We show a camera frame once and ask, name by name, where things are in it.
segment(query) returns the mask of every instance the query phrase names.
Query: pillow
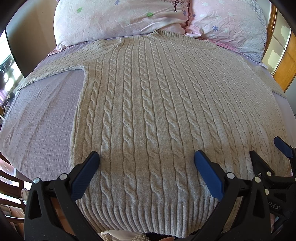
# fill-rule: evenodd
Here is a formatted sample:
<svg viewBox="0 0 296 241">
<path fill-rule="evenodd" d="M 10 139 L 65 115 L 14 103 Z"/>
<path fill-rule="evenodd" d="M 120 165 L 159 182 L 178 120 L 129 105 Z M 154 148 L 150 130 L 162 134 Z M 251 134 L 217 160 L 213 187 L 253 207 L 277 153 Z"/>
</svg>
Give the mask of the pillow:
<svg viewBox="0 0 296 241">
<path fill-rule="evenodd" d="M 217 41 L 261 62 L 267 28 L 255 0 L 191 0 L 186 35 Z"/>
<path fill-rule="evenodd" d="M 141 35 L 155 29 L 185 34 L 189 0 L 62 0 L 54 16 L 57 50 L 84 41 Z"/>
</svg>

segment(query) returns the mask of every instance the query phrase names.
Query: sweater collar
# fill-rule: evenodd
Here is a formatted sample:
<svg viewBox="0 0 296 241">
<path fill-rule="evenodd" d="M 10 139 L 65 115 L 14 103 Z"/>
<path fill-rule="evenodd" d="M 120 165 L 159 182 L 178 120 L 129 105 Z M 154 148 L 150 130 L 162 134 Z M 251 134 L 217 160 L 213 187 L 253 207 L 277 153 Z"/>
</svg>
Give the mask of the sweater collar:
<svg viewBox="0 0 296 241">
<path fill-rule="evenodd" d="M 215 49 L 217 47 L 216 44 L 212 43 L 209 40 L 194 39 L 191 37 L 186 37 L 181 34 L 164 30 L 154 30 L 154 32 L 149 34 L 148 36 L 154 39 L 169 41 L 172 43 L 179 43 L 183 45 L 190 45 L 192 47 L 202 49 Z"/>
</svg>

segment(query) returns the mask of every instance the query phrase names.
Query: ribbed hem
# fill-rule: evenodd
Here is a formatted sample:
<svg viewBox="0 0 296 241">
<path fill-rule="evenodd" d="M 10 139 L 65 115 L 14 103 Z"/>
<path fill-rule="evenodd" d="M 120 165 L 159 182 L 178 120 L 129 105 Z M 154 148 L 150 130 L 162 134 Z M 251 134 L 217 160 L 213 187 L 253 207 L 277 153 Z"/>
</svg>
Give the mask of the ribbed hem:
<svg viewBox="0 0 296 241">
<path fill-rule="evenodd" d="M 164 31 L 164 30 L 154 30 L 154 32 L 149 34 L 148 36 L 154 39 L 169 41 L 172 43 L 184 44 L 186 46 L 190 45 L 192 47 L 201 48 L 201 49 L 215 49 L 217 47 L 216 44 L 210 42 L 209 40 L 194 39 L 194 38 L 183 36 L 181 34 L 173 33 L 170 31 Z"/>
<path fill-rule="evenodd" d="M 213 197 L 151 206 L 102 204 L 96 207 L 95 212 L 91 202 L 81 199 L 77 204 L 98 233 L 123 229 L 129 232 L 155 232 L 175 237 L 187 237 L 198 230 L 216 205 Z"/>
</svg>

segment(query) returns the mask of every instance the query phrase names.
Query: tree print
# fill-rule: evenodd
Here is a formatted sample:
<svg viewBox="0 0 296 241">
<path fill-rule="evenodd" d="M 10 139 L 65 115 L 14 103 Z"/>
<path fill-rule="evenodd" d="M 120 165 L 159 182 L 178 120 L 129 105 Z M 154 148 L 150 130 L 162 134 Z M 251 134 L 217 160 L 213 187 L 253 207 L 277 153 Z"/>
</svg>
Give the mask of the tree print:
<svg viewBox="0 0 296 241">
<path fill-rule="evenodd" d="M 164 2 L 169 2 L 171 3 L 172 5 L 174 5 L 175 7 L 175 12 L 177 11 L 176 8 L 177 8 L 177 5 L 181 5 L 181 6 L 187 6 L 187 0 L 163 0 Z"/>
</svg>

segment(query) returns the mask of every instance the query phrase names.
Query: gray cable-knit sweater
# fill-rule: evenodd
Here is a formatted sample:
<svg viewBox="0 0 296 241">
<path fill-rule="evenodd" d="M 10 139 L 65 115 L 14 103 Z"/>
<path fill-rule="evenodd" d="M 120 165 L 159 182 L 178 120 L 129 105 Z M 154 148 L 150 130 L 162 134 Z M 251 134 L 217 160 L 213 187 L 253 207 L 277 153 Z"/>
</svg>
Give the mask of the gray cable-knit sweater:
<svg viewBox="0 0 296 241">
<path fill-rule="evenodd" d="M 70 165 L 92 150 L 101 156 L 78 202 L 97 232 L 184 237 L 201 227 L 217 202 L 194 166 L 199 149 L 240 178 L 254 175 L 251 150 L 286 173 L 288 160 L 273 145 L 286 132 L 271 88 L 282 92 L 229 50 L 165 31 L 98 40 L 36 70 L 24 86 L 71 69 L 85 79 Z"/>
</svg>

